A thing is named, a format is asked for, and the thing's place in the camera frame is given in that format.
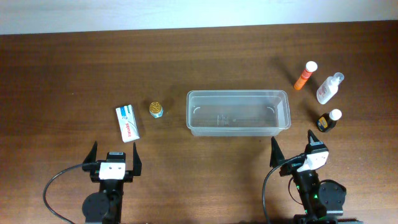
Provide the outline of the white Panadol box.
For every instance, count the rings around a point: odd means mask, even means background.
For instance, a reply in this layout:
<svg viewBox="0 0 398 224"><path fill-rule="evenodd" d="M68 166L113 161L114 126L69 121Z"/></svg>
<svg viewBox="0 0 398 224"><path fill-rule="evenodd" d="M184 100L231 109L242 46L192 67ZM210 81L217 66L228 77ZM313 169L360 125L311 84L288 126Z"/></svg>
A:
<svg viewBox="0 0 398 224"><path fill-rule="evenodd" d="M123 142L131 142L140 138L132 105L116 108L116 116Z"/></svg>

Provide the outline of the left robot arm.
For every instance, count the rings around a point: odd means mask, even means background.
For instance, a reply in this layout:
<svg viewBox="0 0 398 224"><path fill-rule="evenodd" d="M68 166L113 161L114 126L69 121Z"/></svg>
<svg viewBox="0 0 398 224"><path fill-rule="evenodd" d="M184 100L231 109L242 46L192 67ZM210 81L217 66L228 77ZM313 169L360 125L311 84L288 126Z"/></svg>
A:
<svg viewBox="0 0 398 224"><path fill-rule="evenodd" d="M97 143L83 161L82 170L90 173L93 183L99 183L99 191L87 196L82 205L85 223L120 223L124 184L141 175L142 162L136 145L132 146L133 168L126 169L126 153L108 152L105 160L96 160Z"/></svg>

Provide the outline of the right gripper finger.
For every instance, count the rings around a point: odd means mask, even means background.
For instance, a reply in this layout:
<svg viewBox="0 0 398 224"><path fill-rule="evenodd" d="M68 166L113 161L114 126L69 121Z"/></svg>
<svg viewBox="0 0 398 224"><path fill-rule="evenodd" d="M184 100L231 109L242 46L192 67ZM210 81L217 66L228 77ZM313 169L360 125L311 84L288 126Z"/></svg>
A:
<svg viewBox="0 0 398 224"><path fill-rule="evenodd" d="M308 144L310 146L320 146L323 145L323 142L320 141L316 135L313 133L313 131L311 129L308 130L307 133L307 137L308 137Z"/></svg>
<svg viewBox="0 0 398 224"><path fill-rule="evenodd" d="M270 167L277 167L285 162L285 157L275 137L271 137L271 158Z"/></svg>

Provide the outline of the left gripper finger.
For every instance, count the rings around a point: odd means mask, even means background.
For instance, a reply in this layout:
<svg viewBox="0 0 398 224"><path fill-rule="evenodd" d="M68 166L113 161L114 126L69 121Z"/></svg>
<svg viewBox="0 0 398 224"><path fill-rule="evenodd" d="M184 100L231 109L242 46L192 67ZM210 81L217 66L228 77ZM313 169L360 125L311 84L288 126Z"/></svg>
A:
<svg viewBox="0 0 398 224"><path fill-rule="evenodd" d="M96 161L97 147L98 147L98 143L97 143L97 141L95 141L90 152L83 160L83 165L82 165L83 171L91 171L96 167L96 165L97 165L97 161Z"/></svg>
<svg viewBox="0 0 398 224"><path fill-rule="evenodd" d="M133 175L140 176L142 172L142 162L137 152L136 143L133 143Z"/></svg>

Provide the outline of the white spray bottle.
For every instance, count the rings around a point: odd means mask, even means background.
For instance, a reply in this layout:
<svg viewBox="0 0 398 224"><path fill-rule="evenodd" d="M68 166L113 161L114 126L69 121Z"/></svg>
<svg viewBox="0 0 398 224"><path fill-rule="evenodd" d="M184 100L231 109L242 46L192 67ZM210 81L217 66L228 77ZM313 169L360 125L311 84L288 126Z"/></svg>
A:
<svg viewBox="0 0 398 224"><path fill-rule="evenodd" d="M317 90L317 100L321 105L326 104L337 92L340 83L344 80L341 72L328 77Z"/></svg>

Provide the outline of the orange tube white cap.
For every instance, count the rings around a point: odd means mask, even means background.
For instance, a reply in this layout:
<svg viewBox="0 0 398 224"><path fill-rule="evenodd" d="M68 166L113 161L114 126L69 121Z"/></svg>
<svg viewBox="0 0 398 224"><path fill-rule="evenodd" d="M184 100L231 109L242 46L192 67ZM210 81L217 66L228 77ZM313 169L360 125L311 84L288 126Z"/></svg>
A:
<svg viewBox="0 0 398 224"><path fill-rule="evenodd" d="M302 74L298 78L298 80L294 84L294 88L296 90L301 90L303 86L306 84L308 79L312 76L312 73L318 69L318 65L314 61L308 61L305 64L305 69L303 70Z"/></svg>

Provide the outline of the dark brown syrup bottle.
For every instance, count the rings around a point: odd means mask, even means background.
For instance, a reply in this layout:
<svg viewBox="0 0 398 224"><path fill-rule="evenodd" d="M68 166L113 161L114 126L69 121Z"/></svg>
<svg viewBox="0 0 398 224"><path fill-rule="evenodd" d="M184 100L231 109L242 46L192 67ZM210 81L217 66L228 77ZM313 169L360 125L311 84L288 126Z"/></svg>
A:
<svg viewBox="0 0 398 224"><path fill-rule="evenodd" d="M342 115L339 109L333 109L329 113L322 114L317 120L317 128L323 133L330 131L336 126Z"/></svg>

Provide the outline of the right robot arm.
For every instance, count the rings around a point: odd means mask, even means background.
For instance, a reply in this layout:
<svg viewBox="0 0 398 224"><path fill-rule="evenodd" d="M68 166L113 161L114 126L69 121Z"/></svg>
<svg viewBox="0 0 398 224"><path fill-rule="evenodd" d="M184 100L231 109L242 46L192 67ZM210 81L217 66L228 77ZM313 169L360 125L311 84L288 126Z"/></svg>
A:
<svg viewBox="0 0 398 224"><path fill-rule="evenodd" d="M270 167L262 186L262 207L270 223L266 208L266 184L276 170L279 175L289 176L289 182L294 182L300 196L300 202L305 210L303 215L294 215L293 223L361 223L360 220L341 219L346 197L346 187L330 179L320 180L317 169L323 167L329 156L326 145L309 130L308 144L303 153L286 159L277 143L271 138Z"/></svg>

